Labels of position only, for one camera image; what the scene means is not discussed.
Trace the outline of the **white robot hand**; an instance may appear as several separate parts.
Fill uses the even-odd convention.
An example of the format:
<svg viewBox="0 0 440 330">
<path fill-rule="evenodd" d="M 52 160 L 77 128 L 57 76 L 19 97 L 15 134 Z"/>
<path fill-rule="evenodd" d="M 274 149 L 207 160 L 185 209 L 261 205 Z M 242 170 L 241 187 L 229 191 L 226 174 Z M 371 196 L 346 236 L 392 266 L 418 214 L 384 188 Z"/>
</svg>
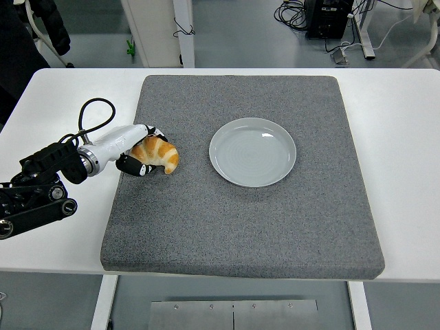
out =
<svg viewBox="0 0 440 330">
<path fill-rule="evenodd" d="M 159 129 L 145 124 L 118 126 L 99 137 L 87 147 L 93 155 L 91 175 L 102 172 L 108 162 L 118 160 L 121 154 L 132 149 L 147 136 L 159 137 L 167 142 Z"/>
</svg>

